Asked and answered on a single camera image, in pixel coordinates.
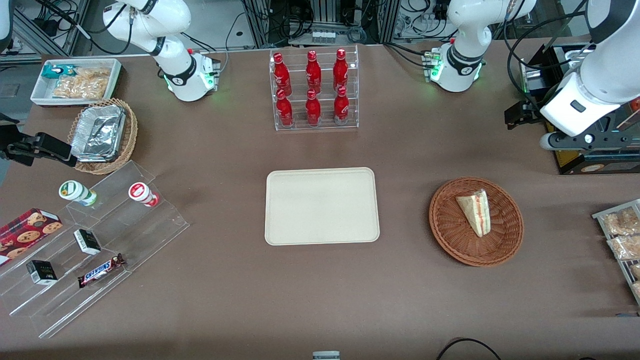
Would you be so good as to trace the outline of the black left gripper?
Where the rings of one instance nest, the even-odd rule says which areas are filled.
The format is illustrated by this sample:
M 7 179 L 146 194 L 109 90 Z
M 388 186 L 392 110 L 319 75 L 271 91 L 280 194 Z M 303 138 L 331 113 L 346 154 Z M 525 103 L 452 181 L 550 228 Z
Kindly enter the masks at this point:
M 537 103 L 520 100 L 503 112 L 508 130 L 518 126 L 544 123 L 540 118 Z M 639 146 L 640 128 L 638 121 L 601 119 L 595 121 L 585 131 L 576 136 L 563 136 L 558 141 L 560 150 L 619 150 Z

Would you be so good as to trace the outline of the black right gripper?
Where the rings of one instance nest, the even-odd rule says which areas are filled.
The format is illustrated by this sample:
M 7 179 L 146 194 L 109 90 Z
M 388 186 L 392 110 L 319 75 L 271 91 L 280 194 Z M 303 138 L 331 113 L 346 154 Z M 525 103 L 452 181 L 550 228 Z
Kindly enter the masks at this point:
M 18 120 L 0 114 L 0 155 L 4 160 L 20 162 L 31 167 L 35 158 L 46 158 L 75 167 L 78 159 L 71 154 L 71 146 L 57 137 L 38 132 L 33 137 L 20 132 Z

